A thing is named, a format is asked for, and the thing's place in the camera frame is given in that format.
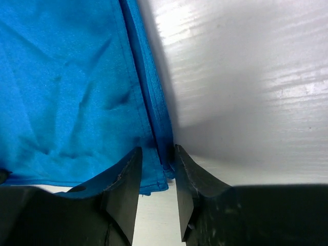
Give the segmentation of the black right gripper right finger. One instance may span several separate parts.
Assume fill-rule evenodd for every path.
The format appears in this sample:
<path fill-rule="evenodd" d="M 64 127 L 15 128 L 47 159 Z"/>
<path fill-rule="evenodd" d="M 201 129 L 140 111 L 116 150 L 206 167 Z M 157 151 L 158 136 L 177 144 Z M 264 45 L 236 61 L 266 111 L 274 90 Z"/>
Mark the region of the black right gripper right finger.
<path fill-rule="evenodd" d="M 230 186 L 174 153 L 186 245 L 327 245 L 327 185 Z"/>

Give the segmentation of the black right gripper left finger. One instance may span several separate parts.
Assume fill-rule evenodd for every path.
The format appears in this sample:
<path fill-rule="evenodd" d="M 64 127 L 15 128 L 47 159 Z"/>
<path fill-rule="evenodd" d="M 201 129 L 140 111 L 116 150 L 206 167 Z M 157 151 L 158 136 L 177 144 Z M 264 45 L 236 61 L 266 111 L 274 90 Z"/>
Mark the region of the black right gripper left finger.
<path fill-rule="evenodd" d="M 1 245 L 131 245 L 142 149 L 67 192 L 1 187 Z"/>

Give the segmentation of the blue satin napkin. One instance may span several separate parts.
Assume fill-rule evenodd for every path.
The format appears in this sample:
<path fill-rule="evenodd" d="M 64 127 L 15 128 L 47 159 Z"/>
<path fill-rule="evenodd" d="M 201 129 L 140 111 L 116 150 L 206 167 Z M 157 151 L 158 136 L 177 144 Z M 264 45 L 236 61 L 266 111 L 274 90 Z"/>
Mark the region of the blue satin napkin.
<path fill-rule="evenodd" d="M 5 185 L 73 187 L 141 147 L 150 195 L 174 178 L 172 146 L 137 1 L 1 1 Z"/>

